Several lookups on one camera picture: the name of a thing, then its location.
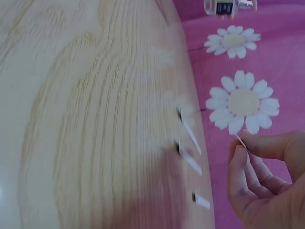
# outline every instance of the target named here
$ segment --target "wood grain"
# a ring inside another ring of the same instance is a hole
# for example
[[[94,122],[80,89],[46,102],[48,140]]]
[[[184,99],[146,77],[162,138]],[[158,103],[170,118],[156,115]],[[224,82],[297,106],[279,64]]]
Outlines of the wood grain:
[[[214,228],[192,202],[212,202],[211,184],[171,0],[2,1],[0,106],[4,228]]]

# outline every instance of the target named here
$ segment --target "flower petal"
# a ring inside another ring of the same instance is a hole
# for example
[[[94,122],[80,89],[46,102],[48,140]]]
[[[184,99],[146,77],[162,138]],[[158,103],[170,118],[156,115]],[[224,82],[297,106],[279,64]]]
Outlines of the flower petal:
[[[226,108],[227,101],[218,99],[208,99],[207,101],[205,101],[205,107],[211,110]]]
[[[210,95],[214,99],[227,100],[229,97],[228,92],[220,87],[212,87],[210,89]]]
[[[261,80],[261,81],[258,81],[256,84],[254,84],[253,91],[259,94],[259,93],[263,92],[264,90],[266,90],[266,88],[267,88],[267,81]]]
[[[216,51],[214,52],[214,55],[215,55],[215,56],[218,56],[218,55],[220,55],[220,54],[225,53],[227,50],[228,50],[228,48],[221,48],[221,49],[218,49],[218,50],[216,50]]]
[[[253,73],[247,73],[246,74],[246,88],[251,89],[254,85],[254,75]]]
[[[216,122],[215,122],[215,126],[220,128],[221,130],[224,130],[228,125],[229,123],[232,121],[234,115],[232,113],[226,115],[225,117],[221,118],[221,119],[218,119]]]
[[[223,38],[222,36],[219,36],[219,35],[216,35],[216,34],[212,34],[212,35],[208,36],[208,39],[211,40],[211,41],[219,41],[222,38]]]
[[[275,108],[275,109],[278,109],[280,107],[278,99],[274,99],[274,98],[263,99],[261,101],[261,105],[265,106],[265,107]]]
[[[241,115],[236,115],[229,124],[229,134],[237,134],[244,125],[244,117]]]
[[[239,88],[245,88],[246,86],[246,78],[244,75],[244,71],[238,70],[235,73],[234,81],[237,87]]]
[[[221,83],[222,83],[224,89],[226,89],[228,92],[232,92],[236,89],[236,85],[235,85],[234,81],[228,76],[222,77]]]
[[[258,97],[260,99],[269,98],[273,94],[273,89],[271,87],[267,87],[266,90],[260,92]]]
[[[225,36],[228,34],[227,30],[224,30],[224,29],[218,29],[217,33],[221,36]]]
[[[229,56],[230,59],[235,58],[235,56],[236,56],[236,50],[235,50],[235,48],[230,48],[230,49],[228,49],[228,56]]]
[[[269,129],[272,125],[272,120],[271,118],[266,115],[264,112],[258,111],[256,114],[256,119],[263,129]]]
[[[215,44],[215,45],[212,45],[210,48],[208,48],[206,50],[207,53],[211,53],[211,52],[214,52],[218,49],[222,48],[222,46],[220,44]]]
[[[261,35],[260,34],[252,34],[250,36],[247,36],[247,41],[248,42],[258,42],[261,40]]]
[[[259,130],[259,123],[254,115],[246,117],[246,128],[251,134],[257,134]]]
[[[236,27],[236,33],[241,33],[244,30],[242,26],[237,26]]]
[[[236,54],[239,57],[239,59],[245,58],[246,54],[247,54],[246,48],[243,47],[243,46],[237,47],[236,48]]]
[[[227,115],[229,115],[231,113],[231,111],[228,108],[220,108],[217,110],[214,110],[211,114],[210,114],[210,121],[216,122],[217,120],[220,120],[224,117],[226,117]]]
[[[244,44],[247,49],[254,51],[257,48],[257,45],[254,42],[247,42]]]
[[[249,29],[244,30],[241,34],[244,35],[244,36],[250,36],[253,33],[254,33],[254,29],[249,28]]]
[[[236,33],[236,26],[235,25],[230,25],[228,27],[228,32],[229,33]]]
[[[204,43],[205,47],[210,47],[210,46],[213,46],[213,45],[220,45],[220,41],[207,41],[207,42]]]
[[[268,116],[278,116],[280,104],[277,99],[268,98],[261,100],[260,110]]]
[[[270,107],[260,107],[260,110],[264,112],[266,115],[271,117],[278,116],[280,113],[279,109],[270,108]]]

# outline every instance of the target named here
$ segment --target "small paper strip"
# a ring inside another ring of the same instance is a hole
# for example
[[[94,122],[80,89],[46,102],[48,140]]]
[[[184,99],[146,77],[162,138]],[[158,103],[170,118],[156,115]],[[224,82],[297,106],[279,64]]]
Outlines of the small paper strip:
[[[200,146],[197,142],[195,134],[193,133],[191,127],[187,124],[186,120],[182,117],[181,110],[179,108],[177,108],[177,112],[178,112],[178,115],[181,119],[182,124],[184,125],[184,128],[185,128],[187,134],[190,136],[193,144],[195,145],[196,149],[198,150],[199,154],[201,155],[201,148],[200,148]]]
[[[243,147],[245,147],[245,149],[247,149],[247,147],[246,147],[245,143],[242,141],[242,139],[238,135],[236,135],[236,137],[237,137],[238,141],[243,145]]]
[[[207,199],[199,196],[196,193],[193,194],[193,200],[194,200],[194,202],[196,204],[198,204],[198,205],[200,205],[202,207],[205,207],[206,209],[210,209],[211,208],[211,203]]]
[[[180,145],[178,145],[178,148],[179,155],[182,157],[182,159],[185,160],[199,175],[202,175],[202,169],[194,160],[194,158],[192,158]]]

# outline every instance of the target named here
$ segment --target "fingernail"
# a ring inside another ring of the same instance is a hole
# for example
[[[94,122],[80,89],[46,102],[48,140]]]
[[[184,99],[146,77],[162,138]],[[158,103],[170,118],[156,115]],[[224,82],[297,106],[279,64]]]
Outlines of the fingernail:
[[[236,148],[235,148],[235,152],[236,152],[236,153],[237,153],[237,152],[240,152],[240,151],[243,150],[243,149],[244,149],[243,146],[237,145]]]
[[[248,130],[243,130],[243,134],[246,134],[246,135],[253,135],[250,131],[248,131]]]

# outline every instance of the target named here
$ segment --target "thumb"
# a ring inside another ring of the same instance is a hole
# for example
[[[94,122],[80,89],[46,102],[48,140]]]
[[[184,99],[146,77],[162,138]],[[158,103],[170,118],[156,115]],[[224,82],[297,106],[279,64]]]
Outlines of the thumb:
[[[291,140],[291,134],[258,136],[244,130],[241,139],[249,152],[255,156],[284,161],[285,149]]]

